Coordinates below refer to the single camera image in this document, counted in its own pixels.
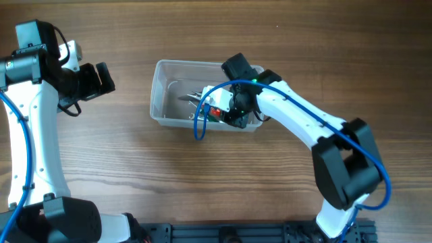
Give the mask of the green handled screwdriver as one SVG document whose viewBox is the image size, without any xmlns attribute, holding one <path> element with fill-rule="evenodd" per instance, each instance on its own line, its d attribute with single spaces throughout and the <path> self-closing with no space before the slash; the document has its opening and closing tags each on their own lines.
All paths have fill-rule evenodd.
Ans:
<svg viewBox="0 0 432 243">
<path fill-rule="evenodd" d="M 193 101 L 188 101 L 188 104 L 194 108 L 197 108 L 197 105 L 198 105 L 197 102 L 193 102 Z M 203 108 L 200 109 L 200 113 L 205 114 Z M 209 113 L 208 113 L 207 117 L 208 117 L 208 122 L 219 122 L 219 118 L 212 117 Z"/>
</svg>

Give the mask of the small metal wrench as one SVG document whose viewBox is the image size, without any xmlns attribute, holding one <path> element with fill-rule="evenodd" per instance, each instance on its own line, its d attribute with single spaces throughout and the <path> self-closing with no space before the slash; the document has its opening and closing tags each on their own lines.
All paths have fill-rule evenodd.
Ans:
<svg viewBox="0 0 432 243">
<path fill-rule="evenodd" d="M 189 120 L 195 120 L 195 114 L 192 113 L 189 117 Z M 198 121 L 208 121 L 208 117 L 206 117 L 203 113 L 199 113 L 198 117 L 196 118 Z"/>
</svg>

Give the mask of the clear plastic storage container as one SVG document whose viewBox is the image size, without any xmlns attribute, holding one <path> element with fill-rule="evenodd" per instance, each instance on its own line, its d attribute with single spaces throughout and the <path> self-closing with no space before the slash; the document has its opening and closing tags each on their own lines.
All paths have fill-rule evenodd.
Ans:
<svg viewBox="0 0 432 243">
<path fill-rule="evenodd" d="M 162 59 L 153 77 L 150 115 L 162 126 L 192 128 L 198 103 L 179 98 L 227 81 L 220 63 Z"/>
</svg>

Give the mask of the black red screwdriver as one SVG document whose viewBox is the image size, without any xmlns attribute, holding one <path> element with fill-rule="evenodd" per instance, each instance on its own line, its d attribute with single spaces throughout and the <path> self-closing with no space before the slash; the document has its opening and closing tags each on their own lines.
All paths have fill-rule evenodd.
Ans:
<svg viewBox="0 0 432 243">
<path fill-rule="evenodd" d="M 218 118 L 218 117 L 221 116 L 221 110 L 218 109 L 218 108 L 212 107 L 212 108 L 210 108 L 209 114 L 210 114 L 212 117 L 216 117 L 216 118 Z"/>
</svg>

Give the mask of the red handled cutters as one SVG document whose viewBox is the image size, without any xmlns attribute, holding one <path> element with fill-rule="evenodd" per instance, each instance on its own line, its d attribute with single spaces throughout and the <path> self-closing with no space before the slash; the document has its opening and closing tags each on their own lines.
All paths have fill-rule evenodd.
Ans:
<svg viewBox="0 0 432 243">
<path fill-rule="evenodd" d="M 183 96 L 178 97 L 181 101 L 200 101 L 201 98 L 199 96 L 193 94 L 185 94 Z"/>
</svg>

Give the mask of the orange black needle-nose pliers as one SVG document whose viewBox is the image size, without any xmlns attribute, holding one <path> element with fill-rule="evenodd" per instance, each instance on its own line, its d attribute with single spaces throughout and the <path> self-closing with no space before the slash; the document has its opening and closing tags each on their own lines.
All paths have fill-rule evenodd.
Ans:
<svg viewBox="0 0 432 243">
<path fill-rule="evenodd" d="M 193 91 L 192 94 L 187 94 L 187 97 L 190 101 L 200 101 L 202 93 L 198 91 Z"/>
</svg>

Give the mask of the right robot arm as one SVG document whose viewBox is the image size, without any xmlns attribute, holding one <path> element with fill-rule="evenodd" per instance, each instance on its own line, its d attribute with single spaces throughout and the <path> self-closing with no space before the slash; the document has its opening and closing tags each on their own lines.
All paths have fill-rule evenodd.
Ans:
<svg viewBox="0 0 432 243">
<path fill-rule="evenodd" d="M 320 110 L 275 72 L 256 71 L 241 53 L 221 69 L 232 93 L 223 122 L 245 128 L 249 113 L 262 113 L 310 149 L 315 182 L 324 198 L 315 222 L 328 239 L 343 241 L 359 211 L 378 211 L 388 204 L 391 182 L 365 121 L 345 121 Z"/>
</svg>

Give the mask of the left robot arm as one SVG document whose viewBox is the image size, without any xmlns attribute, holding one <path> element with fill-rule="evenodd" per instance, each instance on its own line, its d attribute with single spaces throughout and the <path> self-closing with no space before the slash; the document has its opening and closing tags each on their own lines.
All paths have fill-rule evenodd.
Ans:
<svg viewBox="0 0 432 243">
<path fill-rule="evenodd" d="M 105 63 L 81 62 L 79 46 L 40 20 L 16 26 L 19 47 L 1 59 L 1 102 L 12 157 L 2 242 L 151 242 L 129 213 L 102 214 L 73 198 L 63 174 L 57 115 L 77 117 L 80 101 L 114 91 Z"/>
</svg>

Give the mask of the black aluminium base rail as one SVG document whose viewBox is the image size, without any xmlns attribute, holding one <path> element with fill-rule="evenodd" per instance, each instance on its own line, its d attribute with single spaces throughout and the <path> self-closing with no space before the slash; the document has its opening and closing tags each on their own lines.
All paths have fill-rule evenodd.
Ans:
<svg viewBox="0 0 432 243">
<path fill-rule="evenodd" d="M 329 238 L 314 221 L 253 224 L 195 224 L 142 223 L 151 242 L 160 243 L 377 243 L 374 221 L 354 223 L 343 238 Z"/>
</svg>

